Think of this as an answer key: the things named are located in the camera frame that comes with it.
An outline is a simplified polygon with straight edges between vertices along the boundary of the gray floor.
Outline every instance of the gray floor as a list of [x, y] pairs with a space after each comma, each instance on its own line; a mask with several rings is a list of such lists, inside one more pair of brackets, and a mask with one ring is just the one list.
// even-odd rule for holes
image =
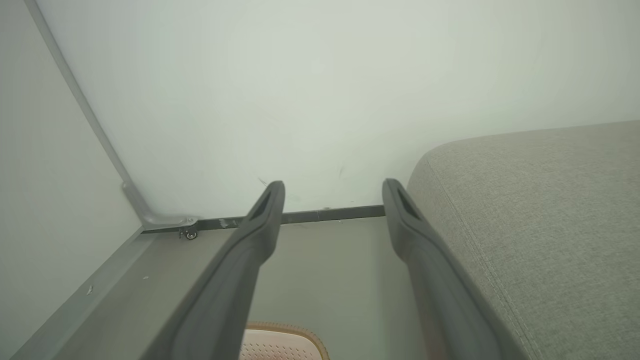
[[[156, 236], [58, 354], [137, 359], [232, 230]], [[424, 359], [408, 272], [385, 218], [283, 225], [260, 270], [251, 321], [316, 333], [332, 360]]]

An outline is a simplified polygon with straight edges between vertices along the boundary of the white panel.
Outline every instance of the white panel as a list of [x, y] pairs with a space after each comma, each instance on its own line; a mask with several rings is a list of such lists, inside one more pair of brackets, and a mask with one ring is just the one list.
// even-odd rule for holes
[[381, 203], [472, 136], [640, 118], [636, 0], [39, 0], [162, 213]]
[[25, 4], [0, 1], [0, 359], [140, 227], [121, 183]]

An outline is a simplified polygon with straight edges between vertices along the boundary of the stitching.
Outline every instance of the stitching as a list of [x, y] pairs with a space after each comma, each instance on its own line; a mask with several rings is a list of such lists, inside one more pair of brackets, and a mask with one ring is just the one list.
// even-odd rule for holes
[[[491, 269], [489, 269], [487, 266], [485, 266], [485, 264], [482, 261], [477, 261], [477, 263], [479, 263], [480, 267], [483, 269], [484, 276], [487, 278], [487, 280], [489, 281], [489, 284], [491, 285], [491, 287], [493, 288], [494, 292], [496, 293], [496, 295], [498, 297], [498, 300], [500, 301], [500, 304], [502, 305], [502, 308], [505, 310], [505, 313], [507, 314], [507, 317], [509, 318], [509, 321], [511, 322], [511, 325], [513, 326], [514, 330], [516, 331], [516, 334], [518, 334], [518, 338], [520, 339], [520, 342], [525, 347], [527, 346], [527, 343], [528, 343], [528, 345], [529, 345], [528, 347], [529, 348], [531, 348], [534, 351], [535, 350], [538, 351], [539, 355], [536, 354], [536, 357], [539, 358], [539, 359], [542, 359], [543, 356], [542, 356], [542, 353], [540, 351], [540, 348], [538, 347], [538, 344], [535, 342], [535, 340], [533, 340], [533, 343], [535, 344], [535, 347], [531, 343], [531, 340], [529, 339], [529, 336], [531, 337], [531, 339], [533, 339], [533, 336], [531, 335], [531, 332], [530, 332], [529, 328], [526, 326], [526, 324], [524, 324], [524, 321], [522, 320], [522, 317], [520, 316], [520, 313], [516, 314], [516, 312], [513, 311], [514, 307], [512, 309], [512, 306], [509, 303], [509, 302], [513, 303], [513, 300], [508, 295], [506, 289], [504, 288], [504, 285], [502, 284], [502, 281], [500, 281], [500, 278], [495, 275], [495, 269], [493, 268], [493, 265], [491, 264], [491, 261], [489, 261], [489, 259], [486, 257], [486, 254], [482, 250], [482, 247], [480, 247], [480, 244], [478, 244], [476, 235], [473, 233], [473, 231], [468, 226], [468, 224], [460, 216], [460, 212], [458, 211], [457, 207], [453, 204], [453, 201], [451, 200], [451, 196], [449, 195], [449, 192], [447, 192], [447, 190], [444, 188], [444, 186], [442, 186], [442, 182], [440, 181], [440, 178], [437, 176], [435, 170], [433, 170], [433, 167], [431, 166], [431, 163], [429, 162], [429, 159], [426, 156], [425, 156], [425, 160], [426, 160], [427, 166], [429, 167], [429, 169], [433, 173], [433, 177], [437, 180], [438, 185], [440, 186], [442, 191], [447, 196], [447, 200], [449, 201], [449, 204], [453, 208], [454, 213], [456, 215], [456, 218], [458, 218], [458, 221], [460, 221], [464, 225], [464, 229], [465, 229], [468, 237], [471, 239], [471, 249], [476, 253], [476, 256], [479, 256], [486, 263], [486, 265], [491, 267]], [[500, 286], [496, 286], [493, 283], [492, 277], [494, 277], [496, 280], [498, 280]], [[504, 297], [505, 295], [506, 295], [506, 298], [504, 299], [505, 300], [504, 302], [507, 303], [508, 307], [505, 306], [504, 302], [502, 301], [502, 297]], [[520, 318], [519, 321], [518, 321], [518, 319], [516, 319], [516, 321], [514, 322], [512, 317], [511, 317], [511, 315], [510, 315], [510, 313], [513, 313], [513, 315], [515, 317]], [[525, 332], [524, 329], [522, 329], [522, 327], [520, 325], [521, 323], [524, 325], [524, 327], [527, 330], [527, 332], [529, 332], [528, 335], [527, 335], [527, 332]], [[520, 330], [522, 330], [524, 335], [525, 335], [524, 338], [520, 334], [520, 331], [518, 331], [519, 327], [521, 327]]]

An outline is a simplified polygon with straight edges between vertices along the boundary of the wall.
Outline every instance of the wall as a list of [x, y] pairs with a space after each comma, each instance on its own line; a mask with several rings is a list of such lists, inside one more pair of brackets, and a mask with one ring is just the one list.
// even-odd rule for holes
[[380, 204], [433, 147], [640, 118], [635, 0], [38, 0], [150, 205]]
[[0, 359], [140, 228], [121, 182], [25, 4], [0, 1]]

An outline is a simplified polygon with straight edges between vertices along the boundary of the caster wheel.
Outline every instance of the caster wheel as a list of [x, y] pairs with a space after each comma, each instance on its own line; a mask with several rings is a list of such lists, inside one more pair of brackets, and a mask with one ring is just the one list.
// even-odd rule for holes
[[184, 232], [184, 236], [189, 240], [193, 240], [198, 237], [198, 231], [196, 229], [188, 229]]

